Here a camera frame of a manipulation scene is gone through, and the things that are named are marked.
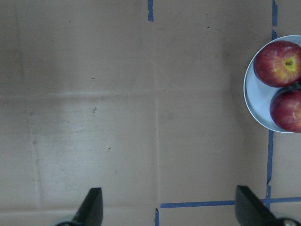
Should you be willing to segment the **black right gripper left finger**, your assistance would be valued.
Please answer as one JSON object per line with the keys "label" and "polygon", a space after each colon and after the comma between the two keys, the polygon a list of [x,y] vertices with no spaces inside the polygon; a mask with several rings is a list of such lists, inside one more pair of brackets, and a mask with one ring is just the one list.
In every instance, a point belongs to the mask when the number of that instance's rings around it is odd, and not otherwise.
{"label": "black right gripper left finger", "polygon": [[103,221],[102,189],[91,188],[71,221],[72,226],[100,226]]}

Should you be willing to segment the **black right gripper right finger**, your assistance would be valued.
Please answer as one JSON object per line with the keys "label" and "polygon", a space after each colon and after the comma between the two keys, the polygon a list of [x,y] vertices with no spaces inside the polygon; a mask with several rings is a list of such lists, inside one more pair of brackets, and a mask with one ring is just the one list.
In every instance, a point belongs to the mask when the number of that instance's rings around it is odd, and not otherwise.
{"label": "black right gripper right finger", "polygon": [[277,218],[248,186],[237,186],[235,215],[241,226],[271,226]]}

